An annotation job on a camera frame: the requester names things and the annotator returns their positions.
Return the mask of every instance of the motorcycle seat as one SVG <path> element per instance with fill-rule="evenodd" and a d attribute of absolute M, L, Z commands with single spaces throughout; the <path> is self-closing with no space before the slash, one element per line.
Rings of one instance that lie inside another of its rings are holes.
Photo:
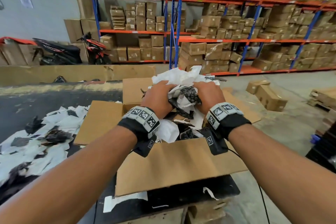
<path fill-rule="evenodd" d="M 33 38 L 33 40 L 41 47 L 43 47 L 43 44 L 47 44 L 50 47 L 55 48 L 55 49 L 63 49 L 66 52 L 72 52 L 72 53 L 78 52 L 78 53 L 80 53 L 80 49 L 77 46 L 74 46 L 74 45 L 64 45 L 64 44 L 59 44 L 59 43 L 54 42 L 54 41 L 47 41 L 47 40 L 38 39 L 38 38 Z"/>

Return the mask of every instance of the concrete floor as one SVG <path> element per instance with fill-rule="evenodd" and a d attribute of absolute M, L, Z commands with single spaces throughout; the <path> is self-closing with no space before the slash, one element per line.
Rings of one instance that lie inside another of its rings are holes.
<path fill-rule="evenodd" d="M 166 67 L 158 67 L 161 73 Z M 305 156 L 310 150 L 310 135 L 326 114 L 325 111 L 306 104 L 313 88 L 336 86 L 335 71 L 279 73 L 263 75 L 225 76 L 223 87 L 232 87 L 233 95 L 246 102 L 252 110 L 263 115 L 254 125 L 275 140 Z M 288 99 L 283 112 L 267 111 L 258 99 L 245 91 L 249 81 L 266 79 L 279 95 Z M 232 175 L 241 194 L 226 207 L 230 216 L 225 224 L 264 224 L 267 218 L 258 185 L 249 171 Z M 272 224 L 290 223 L 264 193 L 268 216 Z"/>

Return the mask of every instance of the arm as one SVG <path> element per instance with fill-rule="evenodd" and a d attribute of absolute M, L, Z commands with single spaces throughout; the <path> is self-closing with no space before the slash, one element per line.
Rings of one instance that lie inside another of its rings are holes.
<path fill-rule="evenodd" d="M 171 110 L 167 81 L 153 86 L 141 105 L 158 118 Z M 48 171 L 0 206 L 0 220 L 10 224 L 77 223 L 137 143 L 127 128 L 116 126 Z"/>
<path fill-rule="evenodd" d="M 204 114 L 225 102 L 213 82 L 196 83 Z M 254 126 L 233 129 L 229 142 L 258 184 L 292 223 L 334 223 L 336 175 L 290 150 Z"/>

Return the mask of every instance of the hand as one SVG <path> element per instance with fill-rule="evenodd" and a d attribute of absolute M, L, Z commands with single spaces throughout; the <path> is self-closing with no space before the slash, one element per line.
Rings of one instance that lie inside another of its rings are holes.
<path fill-rule="evenodd" d="M 225 102 L 221 88 L 214 82 L 194 82 L 194 87 L 202 101 L 202 104 L 196 105 L 196 107 L 205 115 L 215 104 Z"/>
<path fill-rule="evenodd" d="M 168 81 L 161 81 L 153 85 L 142 99 L 141 105 L 152 109 L 159 119 L 163 119 L 173 110 L 173 106 L 168 102 L 168 92 L 176 87 L 175 84 L 168 84 Z"/>

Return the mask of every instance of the black table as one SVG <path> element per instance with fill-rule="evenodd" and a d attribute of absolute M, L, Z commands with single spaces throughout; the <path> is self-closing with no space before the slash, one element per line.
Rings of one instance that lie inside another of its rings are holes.
<path fill-rule="evenodd" d="M 40 118 L 58 110 L 61 106 L 88 106 L 92 100 L 122 101 L 121 81 L 100 83 L 60 83 L 34 86 L 15 86 L 0 88 L 0 142 L 24 129 L 31 119 Z M 70 145 L 71 155 L 80 150 L 79 146 Z M 204 179 L 169 188 L 148 191 L 148 201 L 132 199 L 121 202 L 109 213 L 103 213 L 104 199 L 114 196 L 116 176 L 99 197 L 97 203 L 79 222 L 80 224 L 119 223 L 150 216 L 160 212 L 183 208 L 197 202 L 212 200 L 203 193 L 203 187 L 209 188 L 217 198 L 226 198 L 240 193 L 230 175 Z M 160 205 L 166 207 L 152 208 Z"/>

